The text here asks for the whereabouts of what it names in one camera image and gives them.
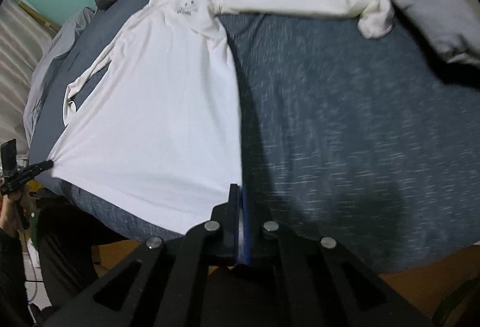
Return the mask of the person's left hand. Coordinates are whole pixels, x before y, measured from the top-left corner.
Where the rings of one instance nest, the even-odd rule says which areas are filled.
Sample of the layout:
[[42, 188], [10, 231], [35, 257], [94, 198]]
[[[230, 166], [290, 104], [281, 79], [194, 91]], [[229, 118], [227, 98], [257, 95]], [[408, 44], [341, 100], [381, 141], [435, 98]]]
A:
[[15, 238], [21, 225], [21, 218], [29, 218], [31, 213], [30, 197], [24, 192], [4, 195], [1, 202], [1, 229], [11, 238]]

